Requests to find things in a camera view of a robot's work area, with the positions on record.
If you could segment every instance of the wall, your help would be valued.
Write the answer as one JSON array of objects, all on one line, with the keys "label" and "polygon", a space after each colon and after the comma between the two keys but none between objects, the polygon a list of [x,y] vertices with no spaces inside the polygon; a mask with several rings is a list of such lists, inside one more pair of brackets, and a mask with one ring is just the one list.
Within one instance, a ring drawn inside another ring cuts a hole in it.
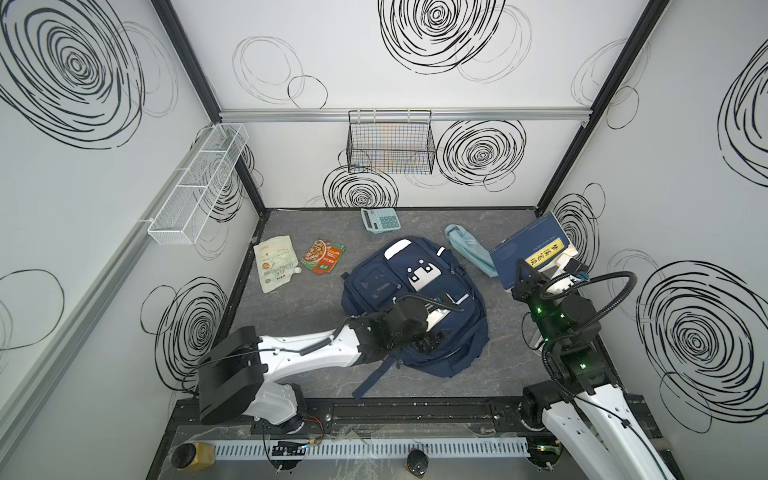
[{"label": "wall", "polygon": [[[208,119],[150,2],[0,5],[2,413]],[[256,220],[233,177],[197,245],[147,247],[0,478],[147,474]]]},{"label": "wall", "polygon": [[[174,7],[222,108],[294,109],[588,107],[645,4],[226,0],[211,8],[192,0]],[[436,161],[426,174],[413,153],[404,167],[373,161],[343,174],[342,164],[361,161],[339,155],[347,128],[249,125],[265,204],[530,207],[579,123],[435,122]],[[397,134],[395,146],[405,137]],[[425,136],[408,142],[411,150],[427,144]]]},{"label": "wall", "polygon": [[[551,205],[592,275],[639,277],[602,335],[686,478],[765,476],[767,15],[757,0],[672,2],[642,80]],[[621,287],[587,293],[601,306]]]}]

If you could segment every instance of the blue book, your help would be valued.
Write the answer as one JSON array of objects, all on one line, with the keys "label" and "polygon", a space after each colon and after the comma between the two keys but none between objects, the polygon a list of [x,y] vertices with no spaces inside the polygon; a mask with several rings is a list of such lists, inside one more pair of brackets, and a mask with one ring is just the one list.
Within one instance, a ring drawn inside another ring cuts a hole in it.
[{"label": "blue book", "polygon": [[504,290],[517,280],[518,260],[523,259],[536,270],[546,267],[570,241],[552,213],[531,223],[491,250],[491,259]]}]

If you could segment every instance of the light blue folded umbrella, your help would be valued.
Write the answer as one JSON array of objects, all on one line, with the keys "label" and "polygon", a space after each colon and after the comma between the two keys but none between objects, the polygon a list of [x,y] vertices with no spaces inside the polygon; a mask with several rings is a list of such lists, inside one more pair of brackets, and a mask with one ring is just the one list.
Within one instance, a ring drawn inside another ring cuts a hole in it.
[{"label": "light blue folded umbrella", "polygon": [[452,223],[445,228],[445,236],[454,251],[475,264],[485,275],[491,278],[498,276],[491,254],[464,227]]}]

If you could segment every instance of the black wire basket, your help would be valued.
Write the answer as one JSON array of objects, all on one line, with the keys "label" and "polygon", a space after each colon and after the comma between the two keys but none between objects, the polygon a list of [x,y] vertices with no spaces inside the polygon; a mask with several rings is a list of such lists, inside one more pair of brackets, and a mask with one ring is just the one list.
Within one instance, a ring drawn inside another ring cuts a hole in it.
[{"label": "black wire basket", "polygon": [[430,175],[436,155],[429,110],[349,112],[346,163],[351,174],[373,169]]}]

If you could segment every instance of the food packet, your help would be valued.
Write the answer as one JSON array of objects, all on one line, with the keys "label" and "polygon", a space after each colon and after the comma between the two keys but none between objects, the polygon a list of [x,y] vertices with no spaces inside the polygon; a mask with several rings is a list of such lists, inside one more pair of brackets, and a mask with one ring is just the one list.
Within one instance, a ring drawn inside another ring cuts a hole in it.
[{"label": "food packet", "polygon": [[336,266],[346,247],[324,238],[318,238],[301,259],[302,265],[314,273],[328,273]]},{"label": "food packet", "polygon": [[256,254],[259,283],[264,293],[288,283],[293,269],[299,264],[288,235],[265,240],[253,246],[253,252]]}]

